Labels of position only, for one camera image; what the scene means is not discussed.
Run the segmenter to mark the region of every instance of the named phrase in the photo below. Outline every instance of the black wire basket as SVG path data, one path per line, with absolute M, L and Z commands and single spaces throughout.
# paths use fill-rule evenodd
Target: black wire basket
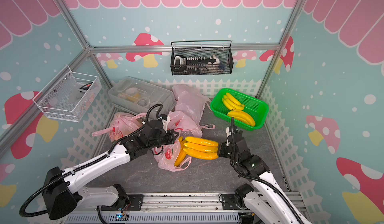
M 230 40 L 171 42 L 172 75 L 231 74 L 233 68 L 231 44 Z

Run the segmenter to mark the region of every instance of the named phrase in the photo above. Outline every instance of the wire basket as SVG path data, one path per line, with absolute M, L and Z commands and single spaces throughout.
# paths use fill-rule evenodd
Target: wire basket
M 48 118 L 79 122 L 101 90 L 101 83 L 98 76 L 73 72 L 69 66 L 63 72 L 46 94 L 43 92 L 53 80 L 33 98 L 33 102 Z
M 171 42 L 172 75 L 231 74 L 233 58 L 230 40 Z

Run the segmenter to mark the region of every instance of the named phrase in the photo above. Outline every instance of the mushroom drawing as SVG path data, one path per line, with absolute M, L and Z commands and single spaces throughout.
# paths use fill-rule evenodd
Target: mushroom drawing
M 310 126 L 314 129 L 308 134 L 312 143 L 319 146 L 320 142 L 325 140 L 329 152 L 335 154 L 340 144 L 340 130 L 337 122 L 321 116 L 307 116 L 306 121 L 305 127 Z
M 151 34 L 141 33 L 137 36 L 132 45 L 164 45 L 159 39 Z M 142 53 L 127 53 L 125 58 L 128 61 L 134 62 L 141 58 L 144 59 L 144 67 L 152 68 L 159 65 L 154 54 L 169 55 L 169 52 L 142 52 Z
M 257 59 L 256 51 L 254 50 L 242 50 L 236 51 L 232 54 L 233 60 L 237 61 L 235 67 L 242 68 L 245 66 L 246 59 L 252 59 L 253 61 Z
M 107 63 L 108 68 L 116 69 L 118 65 L 115 63 L 115 59 L 122 61 L 123 58 L 119 53 L 98 53 L 96 55 L 102 66 Z
M 8 128 L 17 120 L 26 108 L 33 103 L 32 98 L 38 93 L 37 91 L 23 92 L 12 96 L 5 102 L 4 110 L 7 124 L 3 125 L 3 129 Z M 41 135 L 45 142 L 50 142 L 58 128 L 59 122 L 48 119 L 43 113 L 40 113 L 11 146 L 13 157 L 21 159 L 31 152 L 36 133 Z
M 288 39 L 287 44 L 285 45 L 285 48 L 283 49 L 283 53 L 281 54 L 279 60 L 277 61 L 277 64 L 275 66 L 275 73 L 280 74 L 280 68 L 281 64 L 284 63 L 286 71 L 290 71 L 292 67 L 292 62 L 293 62 L 293 56 L 294 56 L 294 44 L 293 44 L 293 39 L 290 36 Z M 260 56 L 261 61 L 269 61 L 273 57 L 273 50 L 267 50 Z
M 338 158 L 336 166 L 343 177 L 352 184 L 358 193 L 343 192 L 343 198 L 353 216 L 360 223 L 384 221 L 384 176 L 346 158 Z
M 14 164 L 0 164 L 0 183 L 10 174 L 15 168 Z M 5 207 L 12 196 L 16 192 L 16 185 L 0 185 L 0 207 Z

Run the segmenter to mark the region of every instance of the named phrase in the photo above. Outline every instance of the yellow banana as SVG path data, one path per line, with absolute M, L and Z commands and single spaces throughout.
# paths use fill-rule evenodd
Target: yellow banana
M 230 116 L 230 115 L 228 115 L 229 117 L 233 117 L 235 120 L 238 120 L 238 121 L 241 121 L 241 122 L 243 122 L 243 123 L 245 123 L 245 124 L 247 124 L 247 125 L 250 125 L 250 126 L 252 126 L 251 125 L 251 123 L 249 123 L 246 119 L 244 119 L 244 118 L 241 118 L 241 117 L 238 117 L 238 116 Z
M 237 116 L 237 117 L 243 118 L 243 119 L 247 120 L 250 123 L 251 126 L 255 126 L 256 125 L 256 123 L 253 120 L 252 116 L 250 116 L 248 113 L 245 113 L 244 111 L 230 111 L 230 112 L 228 112 L 228 115 L 229 116 Z
M 203 159 L 203 160 L 214 160 L 218 158 L 218 155 L 216 153 L 204 153 L 198 150 L 190 149 L 190 148 L 183 148 L 183 150 L 190 156 Z
M 184 146 L 190 149 L 198 150 L 205 153 L 217 153 L 217 147 L 213 147 L 213 146 L 199 145 L 191 142 L 185 143 Z
M 228 104 L 228 102 L 227 102 L 226 100 L 224 100 L 224 98 L 221 98 L 221 100 L 223 101 L 224 106 L 225 106 L 228 110 L 233 111 L 233 109 L 235 109 L 235 108 L 233 108 L 230 104 Z
M 188 136 L 187 138 L 185 138 L 185 140 L 188 142 L 199 144 L 199 145 L 218 147 L 218 142 L 213 140 L 207 140 L 207 139 L 197 138 L 193 136 Z
M 238 101 L 235 97 L 233 97 L 230 93 L 225 93 L 227 95 L 227 97 L 232 100 L 233 103 L 237 104 L 238 106 L 241 106 L 241 103 L 240 101 Z
M 181 146 L 181 149 L 180 149 L 180 153 L 179 155 L 177 156 L 176 160 L 175 160 L 175 166 L 179 166 L 180 163 L 184 160 L 185 156 L 187 155 L 187 153 L 184 151 L 184 143 L 186 143 L 187 141 L 186 140 L 183 140 L 182 142 L 180 142 L 180 146 Z
M 238 109 L 238 110 L 241 110 L 241 111 L 244 109 L 243 106 L 238 106 L 238 105 L 236 105 L 236 104 L 233 103 L 232 100 L 230 100 L 229 98 L 228 98 L 228 99 L 225 99 L 225 101 L 226 101 L 230 106 L 232 106 L 232 107 L 235 108 L 235 109 Z

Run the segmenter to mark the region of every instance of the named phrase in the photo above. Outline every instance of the white wire basket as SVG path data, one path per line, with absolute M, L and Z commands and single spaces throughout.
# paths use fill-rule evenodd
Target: white wire basket
M 100 80 L 98 76 L 73 72 L 69 66 L 62 72 L 63 76 L 45 93 L 51 80 L 33 102 L 48 118 L 79 122 L 101 90 Z M 87 84 L 91 84 L 88 90 L 81 89 Z

